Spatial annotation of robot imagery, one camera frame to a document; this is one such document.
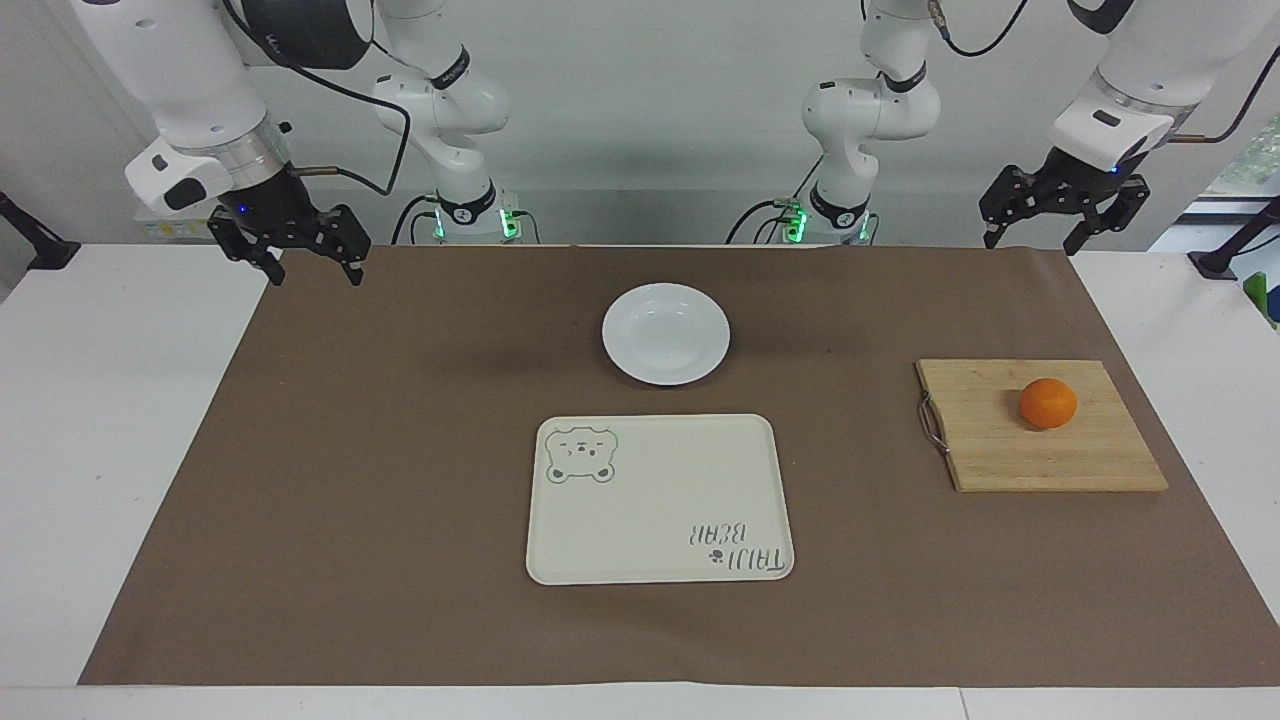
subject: orange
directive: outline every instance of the orange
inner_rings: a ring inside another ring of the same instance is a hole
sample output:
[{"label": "orange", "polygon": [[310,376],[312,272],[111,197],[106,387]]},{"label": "orange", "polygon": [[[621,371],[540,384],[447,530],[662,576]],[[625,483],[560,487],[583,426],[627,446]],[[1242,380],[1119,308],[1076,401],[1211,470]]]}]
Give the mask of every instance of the orange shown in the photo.
[{"label": "orange", "polygon": [[1041,378],[1023,388],[1018,410],[1041,429],[1061,428],[1075,416],[1075,391],[1053,378]]}]

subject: black clamp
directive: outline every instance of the black clamp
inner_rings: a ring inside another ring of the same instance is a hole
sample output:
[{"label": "black clamp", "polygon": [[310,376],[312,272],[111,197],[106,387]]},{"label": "black clamp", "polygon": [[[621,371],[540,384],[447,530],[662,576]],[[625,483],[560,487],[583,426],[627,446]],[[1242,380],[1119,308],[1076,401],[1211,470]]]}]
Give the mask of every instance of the black clamp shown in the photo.
[{"label": "black clamp", "polygon": [[929,64],[920,64],[920,69],[915,72],[914,76],[906,79],[893,79],[888,77],[887,73],[881,72],[881,78],[884,81],[884,87],[890,88],[891,92],[901,95],[904,92],[910,92],[915,90],[915,86],[924,82],[924,77],[928,74]]},{"label": "black clamp", "polygon": [[9,220],[18,234],[36,250],[36,258],[27,265],[28,270],[61,270],[81,247],[81,243],[63,240],[63,236],[45,227],[45,223],[31,217],[4,192],[0,192],[0,218]]},{"label": "black clamp", "polygon": [[1084,23],[1084,27],[1098,35],[1111,35],[1111,31],[1120,26],[1120,20],[1129,14],[1129,8],[1134,0],[1105,0],[1102,5],[1089,10],[1075,0],[1066,0],[1075,19]]},{"label": "black clamp", "polygon": [[831,227],[840,231],[852,229],[854,225],[858,224],[858,219],[867,211],[867,206],[870,205],[870,201],[872,199],[868,197],[861,205],[854,208],[841,208],[823,200],[822,195],[818,192],[817,184],[809,191],[809,204],[813,205],[813,209],[823,218],[827,218],[827,220],[831,222]]},{"label": "black clamp", "polygon": [[480,197],[470,202],[449,202],[445,199],[440,199],[440,209],[444,210],[449,218],[460,225],[474,225],[480,215],[485,210],[493,208],[493,204],[498,200],[498,188],[494,187],[493,181],[489,181],[489,190],[485,191]]},{"label": "black clamp", "polygon": [[1235,259],[1251,242],[1257,240],[1271,225],[1280,223],[1280,195],[1271,199],[1266,208],[1244,223],[1235,234],[1212,252],[1188,252],[1192,264],[1201,275],[1211,281],[1235,281],[1231,272],[1231,260]]},{"label": "black clamp", "polygon": [[219,205],[209,218],[209,231],[228,260],[247,261],[266,273],[266,278],[274,286],[284,283],[284,265],[271,252],[271,247],[305,247],[316,255],[335,260],[351,284],[358,286],[365,279],[361,265],[369,256],[371,241],[355,213],[346,205],[338,205],[328,213],[317,213],[315,222],[316,234],[311,237],[308,237],[311,233],[305,232],[297,223],[289,222],[285,227],[264,232],[251,241],[241,232],[230,210]]},{"label": "black clamp", "polygon": [[[1068,255],[1079,252],[1096,234],[1125,229],[1151,196],[1147,181],[1133,174],[1144,158],[1130,158],[1112,172],[1103,172],[1053,149],[1044,167],[1034,173],[1018,165],[1005,167],[978,201],[987,222],[984,245],[988,250],[995,249],[1010,225],[1042,213],[1082,215],[1062,241]],[[1098,209],[1112,197],[1106,210]]]},{"label": "black clamp", "polygon": [[444,70],[439,76],[430,78],[431,87],[436,90],[448,90],[453,83],[462,79],[462,76],[471,68],[471,53],[467,53],[466,45],[462,46],[462,54],[458,59],[449,65],[449,69]]}]

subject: green object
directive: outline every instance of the green object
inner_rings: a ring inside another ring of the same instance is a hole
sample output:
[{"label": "green object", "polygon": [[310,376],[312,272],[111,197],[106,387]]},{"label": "green object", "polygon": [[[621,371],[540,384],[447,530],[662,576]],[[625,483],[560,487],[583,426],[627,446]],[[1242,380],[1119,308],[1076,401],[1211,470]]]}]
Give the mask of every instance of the green object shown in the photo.
[{"label": "green object", "polygon": [[1262,316],[1271,323],[1271,329],[1275,329],[1276,323],[1271,319],[1271,301],[1267,299],[1267,274],[1253,273],[1249,275],[1249,279],[1244,281],[1244,295],[1249,296],[1249,300],[1262,311]]},{"label": "green object", "polygon": [[498,214],[502,215],[502,233],[507,236],[507,240],[520,234],[520,225],[511,219],[511,213],[506,208],[499,208]]},{"label": "green object", "polygon": [[787,240],[791,242],[804,242],[804,228],[809,224],[809,213],[804,209],[796,209],[796,217],[791,220],[791,227],[787,228]]}]

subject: plate rim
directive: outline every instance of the plate rim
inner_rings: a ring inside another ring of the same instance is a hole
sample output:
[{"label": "plate rim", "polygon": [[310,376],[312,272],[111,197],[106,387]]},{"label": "plate rim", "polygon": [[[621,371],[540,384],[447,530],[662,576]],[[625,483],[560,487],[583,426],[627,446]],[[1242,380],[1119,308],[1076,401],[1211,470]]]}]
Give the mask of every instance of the plate rim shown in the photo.
[{"label": "plate rim", "polygon": [[[636,373],[631,372],[630,369],[627,369],[626,366],[623,366],[623,363],[621,363],[618,360],[618,355],[614,352],[616,351],[616,346],[609,342],[609,327],[611,327],[611,324],[617,324],[620,322],[620,320],[617,320],[617,315],[616,315],[616,313],[621,311],[621,310],[618,310],[620,305],[625,300],[627,300],[630,296],[639,295],[639,293],[645,292],[645,291],[652,291],[653,288],[659,288],[659,287],[675,287],[675,288],[680,288],[681,291],[690,291],[695,296],[700,296],[703,300],[705,300],[710,305],[710,307],[713,307],[716,310],[717,319],[724,324],[724,343],[723,343],[723,347],[717,347],[717,355],[718,356],[716,357],[716,363],[712,364],[705,372],[700,373],[696,377],[692,377],[692,378],[689,378],[689,379],[684,379],[684,380],[678,380],[678,382],[654,380],[654,379],[643,378],[643,377],[637,375]],[[724,313],[724,309],[721,306],[721,304],[717,302],[716,299],[712,297],[710,295],[708,295],[707,292],[703,292],[701,290],[699,290],[696,287],[687,286],[687,284],[684,284],[684,283],[653,282],[653,283],[645,283],[645,284],[641,284],[641,286],[632,287],[631,290],[628,290],[628,291],[623,292],[622,295],[617,296],[613,300],[613,302],[609,304],[609,307],[604,311],[604,319],[600,322],[600,341],[604,345],[604,352],[609,356],[609,361],[612,361],[613,366],[617,368],[618,370],[622,370],[627,377],[630,377],[632,379],[636,379],[636,380],[640,380],[643,383],[652,384],[652,386],[658,386],[658,387],[680,387],[680,386],[686,386],[686,384],[690,384],[690,383],[695,383],[695,382],[698,382],[698,380],[700,380],[700,379],[710,375],[717,369],[719,369],[721,364],[724,363],[724,357],[728,356],[728,348],[730,348],[730,346],[733,343],[733,327],[728,322],[728,314]]]}]

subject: black cable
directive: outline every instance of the black cable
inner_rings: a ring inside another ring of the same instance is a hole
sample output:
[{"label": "black cable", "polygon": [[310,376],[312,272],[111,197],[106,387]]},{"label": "black cable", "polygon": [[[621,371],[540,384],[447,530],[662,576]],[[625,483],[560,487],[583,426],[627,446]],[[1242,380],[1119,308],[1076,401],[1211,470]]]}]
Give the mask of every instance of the black cable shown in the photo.
[{"label": "black cable", "polygon": [[543,243],[543,233],[538,231],[538,218],[534,217],[529,210],[516,210],[511,214],[512,218],[529,218],[529,222],[534,224],[534,242],[538,245]]},{"label": "black cable", "polygon": [[873,229],[872,232],[867,233],[867,247],[874,246],[876,245],[876,236],[879,234],[879,214],[878,213],[872,213],[867,218],[867,223],[869,224],[872,220],[876,220],[876,229]]},{"label": "black cable", "polygon": [[[796,186],[796,191],[791,193],[791,200],[795,200],[795,199],[800,197],[800,193],[804,192],[804,186],[809,184],[809,181],[813,179],[813,174],[817,173],[818,172],[818,167],[822,165],[822,158],[823,156],[819,155],[818,160],[813,164],[812,168],[809,168],[809,174],[806,174],[804,177],[804,179],[800,181],[800,184]],[[781,213],[778,213],[778,218],[777,218],[778,219],[778,224],[773,225],[773,229],[769,231],[769,240],[765,240],[764,245],[772,245],[773,243],[773,236],[774,236],[774,233],[777,233],[778,228],[782,227],[782,218],[783,218],[783,215],[786,215],[786,209],[783,209]]]},{"label": "black cable", "polygon": [[383,44],[378,42],[378,38],[374,37],[378,35],[378,9],[374,8],[374,0],[369,0],[369,10],[372,13],[372,26],[369,28],[369,44],[376,47],[383,55],[392,58],[390,50],[383,47]]},{"label": "black cable", "polygon": [[1271,53],[1271,59],[1267,60],[1266,65],[1262,65],[1262,72],[1258,73],[1258,79],[1253,81],[1253,88],[1249,90],[1248,97],[1244,99],[1244,105],[1240,106],[1240,111],[1235,114],[1235,119],[1231,120],[1230,127],[1222,135],[1216,135],[1213,137],[1204,137],[1203,135],[1175,135],[1169,142],[1176,143],[1196,143],[1196,145],[1212,145],[1216,142],[1222,142],[1224,140],[1231,137],[1236,129],[1240,128],[1240,123],[1244,122],[1244,115],[1249,114],[1249,108],[1253,106],[1253,100],[1257,99],[1258,91],[1262,90],[1262,83],[1267,82],[1267,76],[1271,74],[1271,68],[1276,64],[1276,58],[1280,58],[1280,45]]},{"label": "black cable", "polygon": [[[781,222],[782,220],[780,220],[777,218],[769,218],[768,220],[764,220],[763,223],[760,223],[760,227],[755,229],[755,237],[751,238],[751,245],[759,245],[760,243],[760,236],[764,234],[764,228],[767,228],[769,225],[773,225],[773,229],[778,229],[777,225]],[[772,233],[769,233],[769,240],[773,240],[773,234]]]},{"label": "black cable", "polygon": [[413,200],[410,200],[404,205],[404,209],[401,210],[399,219],[396,220],[396,229],[392,231],[392,245],[396,245],[397,242],[399,242],[399,233],[401,233],[402,229],[404,229],[404,220],[408,219],[408,214],[413,211],[413,208],[417,208],[417,205],[420,202],[439,202],[439,201],[440,200],[438,197],[430,197],[430,196],[426,196],[426,195],[419,195]]},{"label": "black cable", "polygon": [[739,218],[736,223],[733,223],[733,229],[728,231],[728,237],[724,238],[724,245],[733,245],[733,236],[737,234],[737,231],[740,231],[742,225],[746,224],[746,220],[750,219],[751,215],[759,213],[760,210],[764,210],[765,208],[772,208],[772,206],[773,206],[772,200],[762,200],[755,205],[751,205],[751,208],[746,213],[742,213],[742,217]]},{"label": "black cable", "polygon": [[1028,0],[1021,0],[1018,4],[1018,9],[1014,10],[1014,15],[1011,18],[1009,18],[1009,23],[1005,26],[1005,29],[1000,31],[1000,35],[996,36],[996,40],[992,40],[991,45],[983,47],[982,50],[965,50],[963,47],[957,47],[956,46],[956,44],[951,40],[951,31],[947,29],[946,18],[942,15],[942,5],[938,4],[937,5],[937,8],[938,8],[938,18],[941,18],[941,19],[936,20],[936,22],[940,23],[938,24],[938,31],[942,33],[942,41],[946,42],[947,47],[950,47],[956,55],[960,55],[961,58],[978,58],[978,56],[986,55],[987,53],[991,53],[992,50],[995,50],[996,46],[998,46],[1001,42],[1004,42],[1005,37],[1009,36],[1009,31],[1014,29],[1014,26],[1018,24],[1018,18],[1020,18],[1021,14],[1023,14],[1023,10],[1027,9],[1027,1]]},{"label": "black cable", "polygon": [[434,220],[436,219],[435,211],[431,210],[430,213],[419,213],[417,215],[413,215],[413,220],[411,220],[408,224],[410,245],[417,245],[417,222],[421,220],[422,218],[431,218]]},{"label": "black cable", "polygon": [[1248,250],[1242,250],[1240,252],[1236,252],[1235,256],[1239,258],[1240,255],[1248,255],[1249,252],[1257,252],[1258,250],[1262,250],[1263,247],[1271,245],[1272,242],[1275,242],[1277,240],[1280,240],[1280,234],[1272,237],[1271,240],[1263,242],[1262,245],[1251,247]]},{"label": "black cable", "polygon": [[378,184],[375,184],[372,181],[370,181],[369,178],[366,178],[364,176],[360,176],[357,173],[353,173],[353,172],[343,169],[343,168],[297,168],[296,169],[296,174],[298,177],[306,177],[307,174],[312,174],[312,176],[314,174],[335,174],[335,176],[342,176],[344,178],[351,178],[351,179],[353,179],[353,181],[364,184],[365,187],[367,187],[369,190],[372,190],[378,195],[381,195],[384,197],[389,196],[392,193],[392,191],[396,190],[396,181],[399,178],[401,165],[404,163],[404,151],[408,147],[410,126],[413,122],[413,119],[408,114],[408,110],[406,110],[404,108],[401,108],[399,105],[397,105],[394,102],[388,102],[385,100],[379,100],[378,97],[371,97],[369,95],[362,95],[360,92],[356,92],[355,90],[348,90],[348,88],[346,88],[346,87],[343,87],[340,85],[337,85],[337,83],[333,83],[333,82],[329,82],[326,79],[324,79],[323,77],[320,77],[320,76],[317,76],[317,74],[307,70],[306,68],[302,68],[301,65],[293,63],[288,58],[285,58],[285,56],[280,55],[279,53],[276,53],[275,49],[271,47],[271,45],[269,42],[266,42],[265,40],[261,40],[256,35],[253,35],[253,31],[250,29],[248,23],[246,23],[244,19],[239,17],[239,13],[236,12],[236,8],[232,6],[232,1],[230,0],[223,0],[223,8],[227,10],[227,14],[230,15],[232,22],[236,23],[236,27],[238,27],[241,29],[241,32],[244,33],[246,37],[248,37],[250,40],[252,40],[255,45],[257,45],[259,47],[261,47],[262,53],[265,53],[266,56],[270,58],[271,61],[275,63],[276,65],[280,65],[282,68],[288,68],[288,69],[293,70],[294,73],[297,73],[297,74],[300,74],[300,76],[310,79],[311,82],[314,82],[314,83],[316,83],[316,85],[319,85],[319,86],[321,86],[324,88],[332,90],[332,91],[334,91],[334,92],[337,92],[339,95],[343,95],[343,96],[349,97],[352,100],[358,100],[361,102],[367,102],[370,105],[376,105],[379,108],[387,108],[388,110],[394,110],[394,111],[399,113],[402,118],[404,118],[404,132],[401,133],[399,150],[396,151],[396,164],[392,165],[392,174],[387,179],[387,187],[385,188],[379,187]]}]

